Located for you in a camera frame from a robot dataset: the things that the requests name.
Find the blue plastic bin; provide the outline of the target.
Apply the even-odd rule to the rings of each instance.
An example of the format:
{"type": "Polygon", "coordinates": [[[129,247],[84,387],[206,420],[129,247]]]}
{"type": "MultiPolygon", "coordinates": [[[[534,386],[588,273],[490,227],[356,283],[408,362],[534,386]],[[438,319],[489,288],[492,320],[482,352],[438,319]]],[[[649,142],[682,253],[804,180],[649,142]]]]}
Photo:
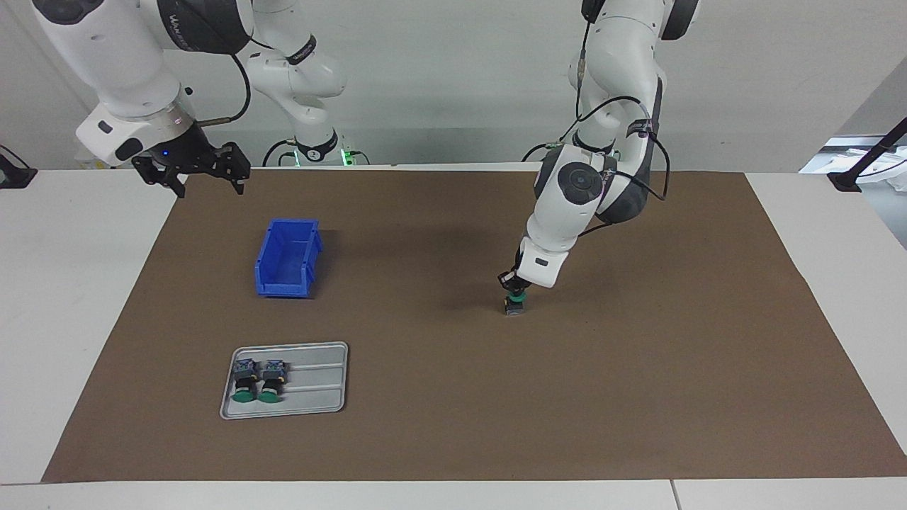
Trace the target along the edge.
{"type": "Polygon", "coordinates": [[[256,290],[269,298],[308,298],[323,251],[316,219],[270,220],[254,265],[256,290]]]}

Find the grey metal tray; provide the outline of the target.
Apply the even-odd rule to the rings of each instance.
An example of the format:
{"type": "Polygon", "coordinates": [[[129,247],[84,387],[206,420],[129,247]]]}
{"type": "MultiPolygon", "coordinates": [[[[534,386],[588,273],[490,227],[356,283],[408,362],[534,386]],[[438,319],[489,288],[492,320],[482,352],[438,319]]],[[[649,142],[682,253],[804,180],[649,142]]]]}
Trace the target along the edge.
{"type": "Polygon", "coordinates": [[[346,396],[347,364],[349,345],[343,341],[241,346],[231,355],[218,414],[224,420],[240,420],[338,412],[343,409],[346,396]],[[258,363],[257,398],[248,403],[231,400],[234,392],[231,367],[234,361],[243,358],[253,358],[258,363]],[[263,385],[261,369],[266,361],[276,359],[286,362],[286,384],[281,401],[267,404],[258,400],[263,385]]]}

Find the brown paper mat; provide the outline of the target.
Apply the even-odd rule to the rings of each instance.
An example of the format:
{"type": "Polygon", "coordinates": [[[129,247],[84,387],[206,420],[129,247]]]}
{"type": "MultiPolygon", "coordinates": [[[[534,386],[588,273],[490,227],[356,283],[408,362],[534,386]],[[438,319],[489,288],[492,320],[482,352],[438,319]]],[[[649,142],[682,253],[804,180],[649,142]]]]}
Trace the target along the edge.
{"type": "Polygon", "coordinates": [[[904,477],[748,179],[683,171],[503,313],[528,172],[188,179],[43,475],[113,480],[904,477]],[[259,296],[270,220],[316,219],[308,298],[259,296]],[[241,346],[343,341],[338,412],[221,419],[241,346]]]}

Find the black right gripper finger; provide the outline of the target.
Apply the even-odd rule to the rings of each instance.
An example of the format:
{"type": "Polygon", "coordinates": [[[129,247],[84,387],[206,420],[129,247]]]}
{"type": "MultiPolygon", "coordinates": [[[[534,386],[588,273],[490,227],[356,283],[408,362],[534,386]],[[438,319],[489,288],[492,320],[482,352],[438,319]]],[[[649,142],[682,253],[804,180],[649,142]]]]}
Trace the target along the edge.
{"type": "Polygon", "coordinates": [[[213,176],[229,181],[237,195],[245,193],[245,183],[252,176],[252,165],[239,145],[227,142],[214,149],[213,176]]]}
{"type": "Polygon", "coordinates": [[[146,184],[168,188],[178,199],[185,198],[185,185],[179,180],[179,173],[175,168],[169,166],[158,168],[154,159],[148,156],[133,157],[133,167],[146,184]]]}

